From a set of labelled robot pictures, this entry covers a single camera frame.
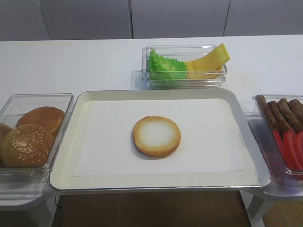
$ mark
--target sausage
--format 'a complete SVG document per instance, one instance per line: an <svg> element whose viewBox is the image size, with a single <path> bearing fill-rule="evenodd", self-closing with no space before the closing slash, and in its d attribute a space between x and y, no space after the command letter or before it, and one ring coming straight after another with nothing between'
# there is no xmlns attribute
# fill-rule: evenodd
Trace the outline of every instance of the sausage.
<svg viewBox="0 0 303 227"><path fill-rule="evenodd" d="M271 110L271 113L273 114L273 116L276 119L276 122L277 122L277 125L278 125L278 128L279 128L279 132L280 132L281 135L283 135L284 132L292 129L292 127L289 125L287 120L281 114L281 112L279 110L279 104L276 101L269 102L268 106Z"/></svg>
<svg viewBox="0 0 303 227"><path fill-rule="evenodd" d="M295 117L294 113L289 109L287 99L282 98L279 101L280 112L283 114L288 123L292 126L295 132L303 131L303 126Z"/></svg>
<svg viewBox="0 0 303 227"><path fill-rule="evenodd" d="M265 117L266 122L268 123L270 129L273 131L275 129L278 129L278 125L276 122L275 117L271 113L271 110L269 106L266 103L266 99L264 98L263 95L257 95L256 100L259 104L259 107L261 108L261 111Z"/></svg>
<svg viewBox="0 0 303 227"><path fill-rule="evenodd" d="M298 99L293 99L289 101L288 106L300 124L303 125L303 104Z"/></svg>

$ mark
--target black cable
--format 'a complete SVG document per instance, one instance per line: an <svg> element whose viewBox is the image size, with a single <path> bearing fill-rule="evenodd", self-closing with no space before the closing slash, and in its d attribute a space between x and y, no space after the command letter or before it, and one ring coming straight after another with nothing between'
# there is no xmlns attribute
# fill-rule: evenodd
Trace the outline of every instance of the black cable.
<svg viewBox="0 0 303 227"><path fill-rule="evenodd" d="M227 24L227 18L228 18L229 9L231 7L231 1L232 0L229 0L229 3L228 3L227 14L226 14L226 18L225 18L225 25L224 25L224 29L223 29L223 36L225 36L225 29L226 29L226 24Z"/></svg>
<svg viewBox="0 0 303 227"><path fill-rule="evenodd" d="M61 222L62 222L62 219L63 219L63 209L62 209L62 207L59 206L58 203L57 203L57 196L55 196L55 204L56 204L57 208L59 208L60 211L61 211L61 218L60 218L60 221L59 221L59 227L61 227Z"/></svg>

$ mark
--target bun top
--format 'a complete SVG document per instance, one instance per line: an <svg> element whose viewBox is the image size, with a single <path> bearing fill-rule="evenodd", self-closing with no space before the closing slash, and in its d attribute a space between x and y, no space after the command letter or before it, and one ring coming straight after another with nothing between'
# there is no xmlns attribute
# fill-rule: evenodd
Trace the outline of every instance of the bun top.
<svg viewBox="0 0 303 227"><path fill-rule="evenodd" d="M64 112L55 107L39 107L26 113L17 122L16 127L25 124L40 125L51 134L56 136L64 117Z"/></svg>
<svg viewBox="0 0 303 227"><path fill-rule="evenodd" d="M0 158L8 167L43 166L54 137L39 125L26 124L11 130L0 145Z"/></svg>

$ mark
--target table leg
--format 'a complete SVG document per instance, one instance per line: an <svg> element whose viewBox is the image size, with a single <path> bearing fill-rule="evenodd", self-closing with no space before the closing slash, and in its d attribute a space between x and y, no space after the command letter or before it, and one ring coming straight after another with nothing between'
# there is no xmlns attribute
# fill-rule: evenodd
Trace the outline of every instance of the table leg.
<svg viewBox="0 0 303 227"><path fill-rule="evenodd" d="M55 197L59 201L60 196L53 196L48 200L26 210L29 217L38 225L38 227L51 227L53 218L56 213L57 206L55 204Z"/></svg>
<svg viewBox="0 0 303 227"><path fill-rule="evenodd" d="M272 206L272 201L266 201L256 197L249 192L240 191L247 215L250 219L252 227L264 227L263 216L268 212Z"/></svg>

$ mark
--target yellow cheese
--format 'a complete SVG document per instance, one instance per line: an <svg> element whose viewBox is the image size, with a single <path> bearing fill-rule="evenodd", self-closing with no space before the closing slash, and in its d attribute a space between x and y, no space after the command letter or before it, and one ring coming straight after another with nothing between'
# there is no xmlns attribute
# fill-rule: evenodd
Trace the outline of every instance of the yellow cheese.
<svg viewBox="0 0 303 227"><path fill-rule="evenodd" d="M192 61L186 61L185 64L186 64L186 67L187 67L187 70L188 70L187 79L195 79L196 76L195 76L195 73L193 72L193 71L195 71L193 62Z"/></svg>
<svg viewBox="0 0 303 227"><path fill-rule="evenodd" d="M192 64L194 71L212 71L222 67L229 60L230 60L229 54L224 44L221 44L216 48L214 48L210 53L203 56L202 58L193 60Z"/></svg>
<svg viewBox="0 0 303 227"><path fill-rule="evenodd" d="M215 69L215 71L222 71L223 66ZM195 72L193 70L188 71L187 73L187 79L215 79L218 76L220 76L220 74L212 74L212 73L205 73L205 72Z"/></svg>

